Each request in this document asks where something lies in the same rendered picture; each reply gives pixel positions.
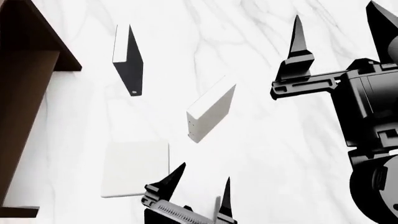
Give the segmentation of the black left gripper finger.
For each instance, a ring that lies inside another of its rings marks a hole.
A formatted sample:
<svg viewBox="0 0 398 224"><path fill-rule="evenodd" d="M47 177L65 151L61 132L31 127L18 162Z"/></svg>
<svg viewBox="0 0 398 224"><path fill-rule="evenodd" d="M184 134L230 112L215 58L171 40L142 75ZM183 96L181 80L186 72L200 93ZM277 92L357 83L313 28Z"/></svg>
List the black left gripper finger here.
<svg viewBox="0 0 398 224"><path fill-rule="evenodd" d="M156 201L165 200L169 201L183 175L186 168L186 163L183 162L178 168L176 168L167 177L152 184L146 184L145 195L149 195Z"/></svg>
<svg viewBox="0 0 398 224"><path fill-rule="evenodd" d="M230 177L228 177L219 212L217 214L217 224L238 224L233 218L231 210Z"/></svg>

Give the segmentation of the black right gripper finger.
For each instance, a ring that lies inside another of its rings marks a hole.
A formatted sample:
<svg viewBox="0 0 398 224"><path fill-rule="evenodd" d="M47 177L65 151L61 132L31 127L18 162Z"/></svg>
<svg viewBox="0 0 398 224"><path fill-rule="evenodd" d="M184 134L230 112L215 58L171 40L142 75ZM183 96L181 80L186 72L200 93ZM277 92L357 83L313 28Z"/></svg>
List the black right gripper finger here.
<svg viewBox="0 0 398 224"><path fill-rule="evenodd" d="M313 54L307 49L302 22L295 16L290 48L287 59L280 63L276 81L310 76L310 67L314 62Z"/></svg>
<svg viewBox="0 0 398 224"><path fill-rule="evenodd" d="M380 62L398 63L398 17L373 0L366 16Z"/></svg>

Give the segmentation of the dark brown wooden cabinet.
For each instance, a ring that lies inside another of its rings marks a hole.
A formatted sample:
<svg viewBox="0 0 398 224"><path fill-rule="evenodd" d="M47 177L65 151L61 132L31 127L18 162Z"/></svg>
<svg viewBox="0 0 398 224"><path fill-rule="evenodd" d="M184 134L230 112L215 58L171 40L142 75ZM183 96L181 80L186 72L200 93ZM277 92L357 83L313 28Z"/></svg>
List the dark brown wooden cabinet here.
<svg viewBox="0 0 398 224"><path fill-rule="evenodd" d="M0 218L37 216L4 200L53 72L81 69L32 0L0 1Z"/></svg>

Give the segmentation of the flat white square box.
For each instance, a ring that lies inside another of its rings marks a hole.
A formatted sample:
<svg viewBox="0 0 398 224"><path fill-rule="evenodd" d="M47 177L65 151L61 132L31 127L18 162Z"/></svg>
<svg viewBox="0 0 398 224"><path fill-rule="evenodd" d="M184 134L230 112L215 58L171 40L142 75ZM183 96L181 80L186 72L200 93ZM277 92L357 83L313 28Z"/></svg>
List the flat white square box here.
<svg viewBox="0 0 398 224"><path fill-rule="evenodd" d="M169 158L166 140L110 143L104 158L101 197L144 195L146 184L170 174Z"/></svg>

